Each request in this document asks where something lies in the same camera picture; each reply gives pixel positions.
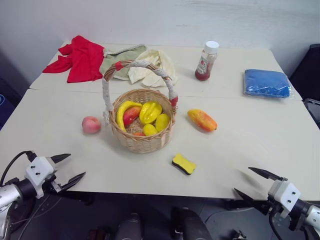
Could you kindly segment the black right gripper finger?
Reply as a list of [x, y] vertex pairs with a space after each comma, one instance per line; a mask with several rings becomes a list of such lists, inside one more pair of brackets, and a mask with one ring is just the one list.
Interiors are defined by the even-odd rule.
[[285, 177], [281, 177], [278, 176], [272, 172], [269, 172], [265, 169], [260, 169], [260, 168], [256, 168], [256, 167], [248, 167], [248, 169], [250, 169], [251, 171], [253, 171], [254, 173], [260, 175], [261, 177], [265, 178], [265, 179], [271, 179], [273, 181], [279, 180], [279, 181], [287, 181], [288, 179]]
[[255, 200], [244, 192], [238, 190], [237, 188], [233, 189], [249, 206], [255, 208], [263, 215], [268, 214], [268, 202], [266, 200]]

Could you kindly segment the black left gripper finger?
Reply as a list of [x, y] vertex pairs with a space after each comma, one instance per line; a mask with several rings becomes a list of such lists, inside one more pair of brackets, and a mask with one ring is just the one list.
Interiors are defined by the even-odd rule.
[[59, 192], [64, 192], [67, 191], [68, 189], [72, 188], [75, 186], [84, 176], [86, 172], [82, 172], [68, 180], [68, 182], [60, 187]]
[[65, 159], [67, 159], [68, 157], [70, 157], [71, 154], [70, 153], [63, 153], [63, 154], [58, 154], [58, 155], [54, 155], [54, 156], [51, 156], [51, 160], [57, 164]]

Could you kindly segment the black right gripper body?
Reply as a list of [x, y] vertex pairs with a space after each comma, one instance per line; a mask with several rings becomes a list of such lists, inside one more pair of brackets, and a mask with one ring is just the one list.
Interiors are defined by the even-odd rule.
[[284, 208], [282, 207], [282, 204], [276, 201], [272, 196], [268, 196], [267, 200], [262, 203], [261, 205], [261, 213], [264, 215], [270, 215], [274, 216], [277, 213], [282, 213]]

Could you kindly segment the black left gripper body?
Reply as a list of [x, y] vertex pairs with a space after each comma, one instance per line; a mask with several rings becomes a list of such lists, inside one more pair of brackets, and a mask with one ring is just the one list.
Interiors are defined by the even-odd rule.
[[47, 193], [59, 193], [62, 190], [62, 187], [59, 183], [56, 182], [57, 176], [55, 173], [58, 170], [57, 163], [61, 161], [60, 156], [51, 156], [47, 158], [48, 162], [53, 167], [53, 173], [50, 173], [43, 184], [43, 190]]

